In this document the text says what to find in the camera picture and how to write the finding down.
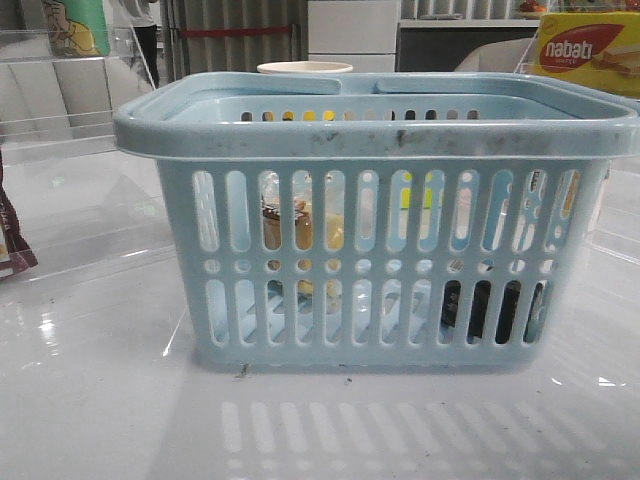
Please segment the packaged bread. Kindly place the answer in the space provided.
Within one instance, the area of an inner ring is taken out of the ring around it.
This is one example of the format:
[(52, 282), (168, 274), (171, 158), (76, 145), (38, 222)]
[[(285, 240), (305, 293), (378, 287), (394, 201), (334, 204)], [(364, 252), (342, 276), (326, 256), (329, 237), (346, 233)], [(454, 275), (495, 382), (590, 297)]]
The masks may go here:
[(324, 177), (325, 204), (318, 215), (313, 213), (313, 180), (308, 171), (297, 171), (293, 175), (292, 197), (281, 195), (280, 176), (274, 171), (261, 174), (261, 208), (264, 246), (277, 250), (282, 245), (281, 207), (289, 202), (293, 207), (294, 243), (300, 250), (309, 250), (314, 245), (314, 220), (324, 220), (322, 243), (330, 251), (344, 247), (344, 195), (341, 191), (344, 179), (341, 173), (328, 173)]

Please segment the black tissue pack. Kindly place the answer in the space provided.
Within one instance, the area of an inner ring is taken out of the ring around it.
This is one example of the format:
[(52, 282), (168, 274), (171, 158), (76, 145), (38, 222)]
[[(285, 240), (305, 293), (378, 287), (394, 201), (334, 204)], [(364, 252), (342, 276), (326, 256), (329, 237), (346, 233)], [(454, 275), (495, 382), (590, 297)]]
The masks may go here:
[(529, 278), (524, 261), (507, 269), (484, 259), (450, 259), (432, 275), (430, 335), (445, 348), (531, 349), (545, 327), (553, 285)]

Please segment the light blue plastic basket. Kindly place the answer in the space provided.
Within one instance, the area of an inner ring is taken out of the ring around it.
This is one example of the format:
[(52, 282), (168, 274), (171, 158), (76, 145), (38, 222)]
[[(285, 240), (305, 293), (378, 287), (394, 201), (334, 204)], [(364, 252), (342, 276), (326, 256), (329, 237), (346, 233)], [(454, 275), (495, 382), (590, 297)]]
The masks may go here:
[[(487, 259), (553, 285), (567, 276), (613, 160), (639, 152), (639, 105), (510, 73), (201, 73), (114, 114), (117, 146), (159, 173), (200, 358), (244, 365), (513, 368), (531, 349), (430, 337), (432, 275)], [(344, 247), (264, 246), (260, 177), (344, 183)]]

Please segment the white cabinet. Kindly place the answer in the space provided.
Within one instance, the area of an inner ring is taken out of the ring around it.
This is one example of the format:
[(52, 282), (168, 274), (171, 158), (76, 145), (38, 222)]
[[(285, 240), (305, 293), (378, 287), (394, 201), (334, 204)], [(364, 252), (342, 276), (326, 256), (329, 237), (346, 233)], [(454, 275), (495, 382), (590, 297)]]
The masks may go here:
[(310, 1), (308, 59), (347, 63), (355, 72), (396, 67), (399, 1)]

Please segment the red barrier belt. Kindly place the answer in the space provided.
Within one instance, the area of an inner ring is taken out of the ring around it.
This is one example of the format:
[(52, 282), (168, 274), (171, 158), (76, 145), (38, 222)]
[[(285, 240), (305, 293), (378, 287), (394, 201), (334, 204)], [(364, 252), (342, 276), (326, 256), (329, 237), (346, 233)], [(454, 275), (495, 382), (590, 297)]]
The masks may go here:
[(206, 30), (182, 29), (179, 31), (179, 34), (183, 38), (226, 38), (226, 37), (290, 34), (293, 30), (294, 30), (294, 25), (283, 25), (283, 26), (269, 26), (269, 27), (223, 28), (223, 29), (206, 29)]

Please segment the clear acrylic left shelf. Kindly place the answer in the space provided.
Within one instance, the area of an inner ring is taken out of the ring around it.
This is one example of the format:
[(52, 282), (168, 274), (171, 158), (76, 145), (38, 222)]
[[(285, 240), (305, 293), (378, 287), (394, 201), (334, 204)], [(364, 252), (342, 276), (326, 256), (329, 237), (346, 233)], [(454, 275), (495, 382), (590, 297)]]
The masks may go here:
[(119, 151), (112, 117), (151, 91), (134, 32), (105, 56), (56, 54), (44, 29), (1, 34), (3, 188), (36, 264), (1, 291), (129, 269), (172, 245), (154, 163)]

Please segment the brown snack packet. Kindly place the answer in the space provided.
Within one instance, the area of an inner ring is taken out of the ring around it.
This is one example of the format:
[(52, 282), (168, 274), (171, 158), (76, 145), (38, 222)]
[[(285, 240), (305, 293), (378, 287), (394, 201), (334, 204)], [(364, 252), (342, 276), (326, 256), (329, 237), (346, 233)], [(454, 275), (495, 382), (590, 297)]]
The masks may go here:
[(22, 236), (16, 209), (4, 189), (4, 169), (1, 169), (1, 279), (37, 264), (36, 255)]

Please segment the fruit plate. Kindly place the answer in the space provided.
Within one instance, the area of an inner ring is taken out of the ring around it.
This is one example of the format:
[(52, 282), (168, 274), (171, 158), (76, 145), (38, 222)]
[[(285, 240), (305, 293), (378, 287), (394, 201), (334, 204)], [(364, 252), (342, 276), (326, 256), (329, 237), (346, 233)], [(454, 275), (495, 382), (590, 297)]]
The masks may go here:
[(537, 0), (522, 0), (517, 5), (516, 11), (521, 15), (541, 15), (547, 11), (547, 8)]

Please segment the green yellow snack bag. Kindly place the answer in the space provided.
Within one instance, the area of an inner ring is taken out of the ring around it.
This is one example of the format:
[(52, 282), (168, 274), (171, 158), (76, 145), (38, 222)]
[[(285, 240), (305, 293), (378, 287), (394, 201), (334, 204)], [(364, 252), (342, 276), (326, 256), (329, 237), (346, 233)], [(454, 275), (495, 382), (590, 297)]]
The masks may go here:
[(44, 0), (41, 2), (49, 44), (57, 57), (108, 56), (110, 44), (103, 2)]

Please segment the yellow nabati wafer box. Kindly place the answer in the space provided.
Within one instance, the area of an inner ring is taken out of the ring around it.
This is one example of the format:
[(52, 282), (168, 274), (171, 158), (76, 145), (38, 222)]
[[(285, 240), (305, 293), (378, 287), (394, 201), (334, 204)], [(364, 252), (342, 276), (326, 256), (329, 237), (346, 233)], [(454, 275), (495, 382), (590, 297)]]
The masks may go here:
[(534, 75), (639, 97), (639, 15), (549, 13), (541, 17), (527, 64)]

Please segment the clear acrylic display shelf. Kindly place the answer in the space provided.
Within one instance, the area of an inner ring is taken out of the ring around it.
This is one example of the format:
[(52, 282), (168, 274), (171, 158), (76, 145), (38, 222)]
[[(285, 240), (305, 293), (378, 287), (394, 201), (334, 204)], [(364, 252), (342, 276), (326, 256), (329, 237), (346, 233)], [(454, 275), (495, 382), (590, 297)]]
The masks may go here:
[[(527, 72), (537, 33), (525, 50), (518, 71)], [(635, 103), (637, 99), (625, 97)], [(603, 193), (598, 200), (594, 220), (589, 226), (589, 241), (599, 251), (639, 263), (639, 155), (613, 162)]]

